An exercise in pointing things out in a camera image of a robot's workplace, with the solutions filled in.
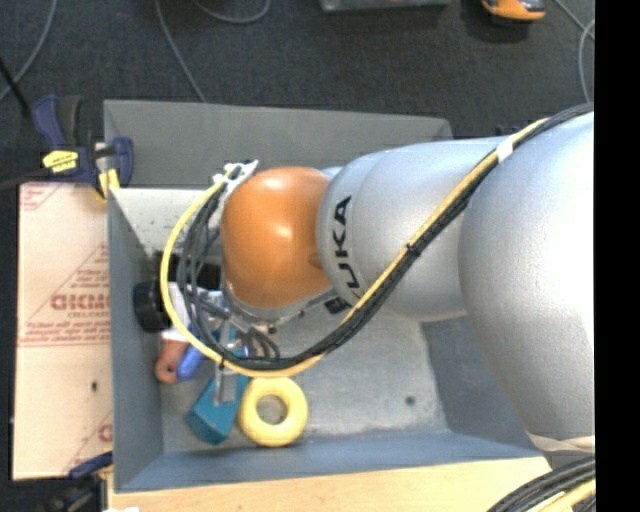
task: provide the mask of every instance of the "blue clamp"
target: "blue clamp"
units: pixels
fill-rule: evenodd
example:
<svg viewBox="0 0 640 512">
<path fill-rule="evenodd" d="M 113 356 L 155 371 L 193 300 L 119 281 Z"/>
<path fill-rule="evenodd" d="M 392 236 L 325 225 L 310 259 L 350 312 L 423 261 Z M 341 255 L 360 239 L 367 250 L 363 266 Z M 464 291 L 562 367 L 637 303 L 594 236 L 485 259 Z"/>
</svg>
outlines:
<svg viewBox="0 0 640 512">
<path fill-rule="evenodd" d="M 133 176 L 133 143 L 128 137 L 116 137 L 110 145 L 98 151 L 89 151 L 79 145 L 76 136 L 78 96 L 60 97 L 52 94 L 39 100 L 31 109 L 31 117 L 37 132 L 49 145 L 44 167 L 48 179 L 62 182 L 88 183 L 106 197 L 109 185 L 127 186 Z M 96 165 L 101 157 L 111 157 L 113 169 L 103 171 Z"/>
</svg>

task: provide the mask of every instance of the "cable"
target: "cable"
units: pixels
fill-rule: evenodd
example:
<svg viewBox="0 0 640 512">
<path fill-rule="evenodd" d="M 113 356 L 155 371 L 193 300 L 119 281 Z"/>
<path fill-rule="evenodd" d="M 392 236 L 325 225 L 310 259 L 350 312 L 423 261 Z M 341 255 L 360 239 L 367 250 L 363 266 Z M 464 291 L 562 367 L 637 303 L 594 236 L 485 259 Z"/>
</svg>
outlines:
<svg viewBox="0 0 640 512">
<path fill-rule="evenodd" d="M 385 271 L 369 287 L 358 303 L 343 318 L 338 327 L 310 348 L 296 356 L 288 358 L 243 358 L 217 345 L 215 339 L 213 339 L 208 332 L 206 316 L 202 314 L 202 305 L 199 303 L 199 300 L 197 300 L 197 294 L 193 292 L 193 290 L 198 289 L 197 265 L 194 261 L 190 264 L 190 272 L 181 272 L 178 286 L 183 293 L 185 302 L 192 306 L 187 308 L 190 314 L 193 315 L 191 317 L 192 324 L 198 326 L 201 336 L 210 346 L 207 346 L 186 328 L 171 303 L 171 296 L 168 291 L 168 268 L 169 261 L 176 246 L 176 241 L 186 224 L 193 218 L 193 223 L 187 231 L 184 244 L 187 257 L 193 253 L 197 241 L 202 239 L 202 230 L 206 229 L 209 219 L 217 210 L 218 201 L 226 188 L 227 182 L 229 179 L 232 179 L 234 172 L 237 172 L 237 169 L 229 168 L 222 179 L 218 180 L 216 184 L 206 190 L 205 193 L 183 213 L 168 237 L 160 268 L 160 289 L 167 314 L 173 321 L 174 326 L 182 332 L 191 344 L 196 346 L 196 348 L 207 357 L 220 364 L 227 365 L 230 369 L 238 373 L 249 377 L 289 377 L 304 371 L 322 359 L 326 354 L 349 341 L 367 324 L 395 289 L 413 262 L 420 256 L 422 251 L 466 207 L 476 188 L 502 161 L 505 151 L 507 153 L 507 150 L 514 151 L 544 131 L 573 117 L 591 112 L 592 110 L 593 104 L 585 104 L 567 109 L 551 118 L 537 121 L 524 130 L 507 137 L 454 187 L 444 201 L 434 210 L 434 213 L 420 226 L 406 246 L 398 252 L 397 256 L 387 266 Z M 185 259 L 185 254 L 183 253 L 181 260 Z"/>
<path fill-rule="evenodd" d="M 269 9 L 271 8 L 271 0 L 265 0 L 263 8 L 257 14 L 255 14 L 253 16 L 250 16 L 250 17 L 247 17 L 247 18 L 232 18 L 232 17 L 229 17 L 229 16 L 225 16 L 223 14 L 217 13 L 215 11 L 212 11 L 210 9 L 207 9 L 204 5 L 199 3 L 197 0 L 191 0 L 191 3 L 193 3 L 193 5 L 195 5 L 198 9 L 203 11 L 208 16 L 211 16 L 211 17 L 213 17 L 213 18 L 215 18 L 217 20 L 223 21 L 225 23 L 232 23 L 232 24 L 236 24 L 236 25 L 247 25 L 249 23 L 254 23 L 254 22 L 262 19 L 267 14 Z M 158 16 L 158 21 L 160 22 L 160 27 L 162 28 L 162 33 L 164 34 L 164 38 L 166 39 L 167 43 L 171 47 L 171 51 L 173 52 L 173 55 L 175 56 L 176 60 L 178 61 L 178 64 L 180 64 L 180 67 L 182 68 L 183 73 L 187 77 L 187 80 L 189 81 L 189 84 L 191 85 L 192 89 L 195 91 L 195 93 L 198 96 L 198 98 L 200 99 L 200 101 L 202 103 L 207 103 L 207 99 L 206 99 L 205 95 L 200 90 L 200 87 L 198 87 L 198 84 L 196 83 L 195 79 L 193 78 L 193 75 L 191 74 L 191 71 L 189 70 L 189 67 L 187 66 L 187 63 L 185 62 L 184 58 L 182 57 L 182 54 L 180 53 L 180 50 L 178 50 L 178 46 L 176 45 L 176 43 L 175 43 L 175 41 L 173 39 L 173 36 L 171 35 L 171 32 L 169 31 L 169 27 L 167 26 L 167 23 L 166 23 L 166 21 L 164 19 L 164 16 L 162 14 L 162 8 L 160 6 L 160 0 L 155 0 L 155 9 L 156 9 L 156 15 Z"/>
<path fill-rule="evenodd" d="M 569 18 L 571 18 L 573 20 L 573 22 L 576 25 L 578 25 L 578 27 L 580 27 L 583 31 L 587 30 L 587 28 L 584 26 L 584 24 L 578 19 L 578 17 L 575 14 L 573 14 L 573 12 L 571 12 L 571 10 L 564 3 L 562 3 L 560 0 L 553 0 L 553 1 L 562 8 L 562 10 L 565 12 L 565 14 L 567 16 L 569 16 Z M 595 43 L 596 36 L 594 36 L 592 34 L 589 34 L 589 37 L 591 37 L 591 39 Z"/>
<path fill-rule="evenodd" d="M 589 91 L 587 91 L 587 83 L 584 78 L 584 64 L 583 64 L 583 52 L 584 52 L 584 42 L 587 39 L 587 35 L 590 34 L 591 27 L 593 27 L 596 23 L 596 19 L 592 19 L 591 22 L 582 30 L 582 34 L 580 35 L 580 44 L 578 45 L 578 74 L 580 76 L 580 86 L 582 87 L 582 93 L 587 101 L 591 101 L 589 98 Z"/>
<path fill-rule="evenodd" d="M 562 492 L 571 492 L 578 488 L 583 489 L 582 485 L 585 482 L 595 482 L 595 475 L 595 455 L 588 456 L 585 459 L 556 468 L 521 485 L 515 491 L 502 498 L 488 512 L 525 512 L 532 510 Z M 575 503 L 586 497 L 585 494 L 582 494 L 582 491 L 579 494 L 579 499 Z"/>
<path fill-rule="evenodd" d="M 248 16 L 246 18 L 234 18 L 232 16 L 225 16 L 224 14 L 220 14 L 218 12 L 212 11 L 211 9 L 207 9 L 204 5 L 202 5 L 198 0 L 191 0 L 191 3 L 195 5 L 198 9 L 200 9 L 205 14 L 215 18 L 219 21 L 224 21 L 225 23 L 232 23 L 235 25 L 248 25 L 249 23 L 255 23 L 258 20 L 261 20 L 266 16 L 271 8 L 271 0 L 265 0 L 262 6 L 262 9 L 253 16 Z"/>
<path fill-rule="evenodd" d="M 587 84 L 584 78 L 584 43 L 587 37 L 591 38 L 594 43 L 596 42 L 596 36 L 591 33 L 591 29 L 595 25 L 596 19 L 593 18 L 585 26 L 584 23 L 582 23 L 561 0 L 554 0 L 554 2 L 558 4 L 565 12 L 565 14 L 569 16 L 569 18 L 571 18 L 573 22 L 582 30 L 582 33 L 580 34 L 580 43 L 578 44 L 578 76 L 580 78 L 580 88 L 582 89 L 584 99 L 585 101 L 589 102 L 591 101 L 591 98 L 589 96 L 589 92 L 587 91 Z"/>
<path fill-rule="evenodd" d="M 20 69 L 20 71 L 18 71 L 18 73 L 13 77 L 13 81 L 16 84 L 20 80 L 22 80 L 22 77 L 24 77 L 24 75 L 27 73 L 27 71 L 29 71 L 29 68 L 31 67 L 33 62 L 36 60 L 38 55 L 40 54 L 40 51 L 42 50 L 42 47 L 44 46 L 44 43 L 47 40 L 47 37 L 49 36 L 49 32 L 51 30 L 51 25 L 53 23 L 53 17 L 54 17 L 54 15 L 56 13 L 56 9 L 57 8 L 58 8 L 58 0 L 52 0 L 51 1 L 51 7 L 49 9 L 49 15 L 47 16 L 47 21 L 45 23 L 45 26 L 44 26 L 44 29 L 42 31 L 42 34 L 40 35 L 40 40 L 38 41 L 38 43 L 36 44 L 36 47 L 31 52 L 31 55 L 27 59 L 27 62 L 25 62 L 24 65 L 22 66 L 22 69 Z M 0 93 L 0 102 L 7 96 L 7 94 L 9 94 L 9 92 L 11 92 L 11 87 L 5 88 Z"/>
<path fill-rule="evenodd" d="M 585 498 L 591 496 L 596 490 L 596 479 L 592 478 L 588 482 L 567 492 L 564 496 L 549 503 L 540 509 L 539 512 L 564 512 L 569 507 L 580 503 Z"/>
<path fill-rule="evenodd" d="M 596 509 L 596 491 L 593 491 L 591 497 L 586 500 L 577 512 L 592 512 Z"/>
<path fill-rule="evenodd" d="M 191 84 L 191 87 L 198 95 L 198 98 L 200 99 L 200 101 L 202 103 L 207 103 L 207 99 L 205 98 L 204 94 L 202 94 L 200 87 L 198 87 L 198 84 L 196 83 L 195 79 L 193 78 L 193 75 L 191 74 L 191 71 L 189 71 L 187 63 L 182 58 L 182 55 L 180 54 L 180 50 L 178 50 L 178 47 L 176 46 L 176 43 L 173 40 L 173 37 L 171 36 L 171 32 L 169 32 L 169 27 L 167 27 L 167 24 L 164 21 L 164 16 L 162 15 L 160 0 L 155 0 L 155 7 L 156 7 L 156 15 L 158 16 L 158 21 L 160 22 L 160 27 L 162 28 L 162 33 L 164 34 L 164 37 L 167 40 L 167 43 L 169 43 L 169 46 L 171 47 L 171 51 L 173 51 L 173 54 L 176 57 L 176 60 L 178 61 L 178 64 L 180 64 L 182 71 L 187 77 L 187 80 L 189 80 L 189 84 Z"/>
</svg>

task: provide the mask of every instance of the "yellow label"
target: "yellow label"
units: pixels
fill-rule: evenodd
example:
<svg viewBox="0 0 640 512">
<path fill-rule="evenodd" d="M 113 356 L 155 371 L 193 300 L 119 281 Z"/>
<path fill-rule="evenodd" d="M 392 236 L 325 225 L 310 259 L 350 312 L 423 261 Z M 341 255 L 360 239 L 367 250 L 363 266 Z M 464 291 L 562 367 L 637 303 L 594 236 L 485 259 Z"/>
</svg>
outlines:
<svg viewBox="0 0 640 512">
<path fill-rule="evenodd" d="M 73 169 L 78 160 L 78 153 L 75 151 L 56 150 L 49 153 L 42 159 L 42 164 L 53 172 L 63 172 Z"/>
</svg>

